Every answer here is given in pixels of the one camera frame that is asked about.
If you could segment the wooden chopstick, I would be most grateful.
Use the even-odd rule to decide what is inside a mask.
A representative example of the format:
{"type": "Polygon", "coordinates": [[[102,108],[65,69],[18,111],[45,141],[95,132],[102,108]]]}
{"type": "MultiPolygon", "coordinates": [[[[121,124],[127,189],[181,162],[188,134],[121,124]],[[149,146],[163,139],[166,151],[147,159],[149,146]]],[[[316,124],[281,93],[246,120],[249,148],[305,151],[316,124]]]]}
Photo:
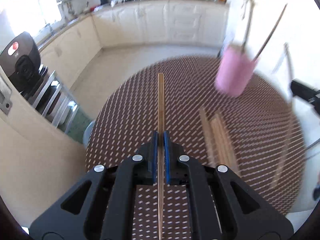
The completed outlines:
{"type": "Polygon", "coordinates": [[[279,162],[274,174],[274,178],[272,179],[271,185],[270,187],[272,189],[274,189],[279,181],[280,181],[280,177],[281,174],[283,172],[284,169],[284,165],[285,165],[285,160],[286,160],[286,155],[288,153],[289,150],[289,139],[291,136],[291,132],[292,132],[292,128],[293,128],[293,121],[294,121],[294,114],[293,114],[293,95],[292,95],[292,91],[291,91],[291,82],[293,80],[293,67],[292,67],[292,61],[291,61],[291,55],[289,52],[289,45],[288,43],[284,43],[284,53],[285,53],[285,57],[287,60],[287,70],[288,70],[288,76],[289,76],[289,83],[288,83],[288,89],[290,92],[290,100],[288,103],[288,108],[289,108],[289,112],[288,112],[288,119],[287,119],[287,131],[285,134],[285,139],[284,139],[284,146],[281,149],[280,152],[280,158],[279,158],[279,162]]]}
{"type": "Polygon", "coordinates": [[[204,141],[205,141],[206,149],[207,149],[209,166],[216,167],[216,160],[215,160],[215,155],[214,155],[215,151],[214,151],[213,133],[212,133],[212,129],[211,129],[209,120],[207,119],[206,111],[204,110],[204,108],[201,107],[199,109],[199,114],[200,114],[200,119],[201,119],[201,124],[202,124],[204,141]]]}
{"type": "Polygon", "coordinates": [[[157,156],[157,189],[158,189],[158,239],[163,236],[163,198],[164,198],[164,142],[163,132],[165,126],[165,99],[164,99],[164,74],[158,74],[158,156],[157,156]]]}
{"type": "Polygon", "coordinates": [[[234,173],[241,176],[233,144],[220,110],[217,110],[215,113],[215,128],[219,136],[219,142],[217,144],[220,146],[218,149],[220,163],[230,167],[234,173]]]}
{"type": "Polygon", "coordinates": [[[231,167],[233,150],[228,137],[227,128],[225,127],[220,113],[214,115],[210,125],[213,130],[219,164],[231,167]]]}

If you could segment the cream kitchen cabinets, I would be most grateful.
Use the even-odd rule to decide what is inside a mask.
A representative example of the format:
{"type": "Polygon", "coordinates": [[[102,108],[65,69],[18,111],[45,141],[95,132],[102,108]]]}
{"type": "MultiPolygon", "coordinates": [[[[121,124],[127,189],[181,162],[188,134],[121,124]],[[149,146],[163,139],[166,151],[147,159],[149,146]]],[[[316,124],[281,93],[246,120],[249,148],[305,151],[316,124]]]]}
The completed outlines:
{"type": "Polygon", "coordinates": [[[229,5],[201,0],[143,0],[103,7],[73,20],[39,47],[41,62],[72,87],[105,48],[174,44],[222,48],[229,5]]]}

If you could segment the black round kitchen appliance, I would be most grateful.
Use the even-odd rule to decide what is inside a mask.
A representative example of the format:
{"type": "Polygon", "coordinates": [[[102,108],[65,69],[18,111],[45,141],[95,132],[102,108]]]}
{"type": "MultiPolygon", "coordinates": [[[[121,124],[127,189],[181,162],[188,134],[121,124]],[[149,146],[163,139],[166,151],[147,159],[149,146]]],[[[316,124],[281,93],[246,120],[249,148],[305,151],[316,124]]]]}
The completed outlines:
{"type": "Polygon", "coordinates": [[[40,79],[41,58],[31,35],[24,31],[16,36],[1,53],[1,67],[14,87],[30,92],[40,79]]]}

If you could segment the wooden chopstick on table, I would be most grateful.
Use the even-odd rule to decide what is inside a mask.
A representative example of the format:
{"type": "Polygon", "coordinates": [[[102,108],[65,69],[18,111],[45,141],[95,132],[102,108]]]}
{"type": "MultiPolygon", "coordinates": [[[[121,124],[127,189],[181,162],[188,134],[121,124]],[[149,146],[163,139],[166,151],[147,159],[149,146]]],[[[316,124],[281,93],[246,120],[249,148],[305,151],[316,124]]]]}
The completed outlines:
{"type": "Polygon", "coordinates": [[[214,155],[215,151],[214,151],[213,133],[212,133],[212,129],[211,129],[209,120],[207,119],[206,111],[204,110],[204,108],[201,107],[199,109],[199,114],[200,114],[200,119],[201,119],[201,124],[202,124],[204,141],[205,141],[206,149],[207,149],[209,166],[216,167],[216,160],[215,160],[215,155],[214,155]]]}
{"type": "Polygon", "coordinates": [[[214,115],[210,125],[213,130],[219,164],[231,167],[233,150],[228,137],[227,128],[225,127],[220,113],[214,115]]]}
{"type": "Polygon", "coordinates": [[[233,144],[220,110],[217,110],[215,113],[215,128],[219,136],[219,142],[217,144],[220,146],[218,149],[220,163],[230,167],[234,173],[241,176],[233,144]]]}

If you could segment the brown polka dot tablecloth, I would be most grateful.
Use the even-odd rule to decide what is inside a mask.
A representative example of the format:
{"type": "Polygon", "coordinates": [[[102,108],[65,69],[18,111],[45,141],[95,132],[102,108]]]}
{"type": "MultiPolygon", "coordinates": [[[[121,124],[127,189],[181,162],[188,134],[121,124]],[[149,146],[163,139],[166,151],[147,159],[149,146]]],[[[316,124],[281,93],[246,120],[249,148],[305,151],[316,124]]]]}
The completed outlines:
{"type": "Polygon", "coordinates": [[[162,61],[135,74],[108,98],[87,148],[87,169],[104,168],[88,214],[97,212],[101,226],[95,229],[87,221],[87,238],[158,239],[158,182],[139,184],[137,166],[143,157],[137,152],[151,141],[153,131],[158,132],[159,73],[164,74],[164,131],[183,147],[179,161],[187,174],[185,185],[166,184],[164,160],[162,239],[293,237],[286,214],[303,173],[300,124],[294,114],[284,169],[272,189],[287,131],[288,103],[263,79],[236,98],[219,93],[215,88],[219,65],[217,58],[198,56],[162,61]],[[241,176],[219,164],[214,139],[216,167],[209,166],[201,107],[209,123],[221,111],[241,176]]]}

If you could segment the pink cylindrical utensil holder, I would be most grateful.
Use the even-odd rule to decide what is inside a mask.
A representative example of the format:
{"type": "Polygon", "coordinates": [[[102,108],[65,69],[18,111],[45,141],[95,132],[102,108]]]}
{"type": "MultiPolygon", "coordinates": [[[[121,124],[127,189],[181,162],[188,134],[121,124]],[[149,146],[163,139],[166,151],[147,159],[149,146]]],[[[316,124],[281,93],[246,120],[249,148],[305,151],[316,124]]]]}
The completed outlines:
{"type": "Polygon", "coordinates": [[[251,60],[241,46],[230,44],[224,51],[215,79],[215,88],[228,96],[238,97],[248,85],[258,60],[251,60]]]}

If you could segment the chopstick standing in holder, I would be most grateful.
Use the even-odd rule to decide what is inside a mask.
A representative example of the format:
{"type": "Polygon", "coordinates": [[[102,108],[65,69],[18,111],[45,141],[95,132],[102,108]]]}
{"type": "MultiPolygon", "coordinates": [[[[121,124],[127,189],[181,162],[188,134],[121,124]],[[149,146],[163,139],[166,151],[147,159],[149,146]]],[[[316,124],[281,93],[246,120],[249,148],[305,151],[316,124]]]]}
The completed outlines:
{"type": "Polygon", "coordinates": [[[247,21],[247,27],[246,27],[246,31],[245,31],[245,36],[244,36],[244,41],[242,43],[241,46],[241,53],[244,54],[246,51],[246,45],[247,45],[247,41],[249,38],[249,32],[250,32],[250,28],[251,28],[251,22],[252,22],[252,16],[253,16],[253,9],[255,6],[255,2],[254,0],[246,0],[246,4],[249,3],[250,9],[249,9],[249,16],[248,16],[248,21],[247,21]]]}
{"type": "Polygon", "coordinates": [[[257,52],[257,54],[255,55],[253,61],[257,61],[258,57],[260,56],[260,54],[263,52],[263,50],[264,50],[265,47],[267,46],[269,40],[271,39],[272,35],[273,35],[274,32],[276,31],[276,28],[277,28],[277,26],[279,25],[279,23],[280,23],[283,15],[284,15],[284,12],[285,12],[286,8],[287,8],[287,3],[284,5],[284,7],[283,7],[283,9],[282,9],[282,11],[281,11],[281,13],[280,13],[280,15],[279,15],[279,17],[278,17],[275,25],[274,25],[274,27],[273,27],[272,30],[270,31],[268,37],[266,38],[265,42],[263,43],[263,45],[261,46],[261,48],[259,49],[259,51],[257,52]]]}

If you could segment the metal shelf rack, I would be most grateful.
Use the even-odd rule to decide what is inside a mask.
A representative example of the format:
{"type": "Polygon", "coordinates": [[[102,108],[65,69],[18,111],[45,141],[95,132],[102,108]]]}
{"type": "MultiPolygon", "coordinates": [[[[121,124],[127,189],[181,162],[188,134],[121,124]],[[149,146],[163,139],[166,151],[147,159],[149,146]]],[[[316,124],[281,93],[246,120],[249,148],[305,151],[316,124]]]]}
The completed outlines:
{"type": "Polygon", "coordinates": [[[42,74],[33,96],[27,101],[43,118],[65,134],[69,132],[79,104],[56,71],[47,73],[48,68],[41,66],[42,74]]]}

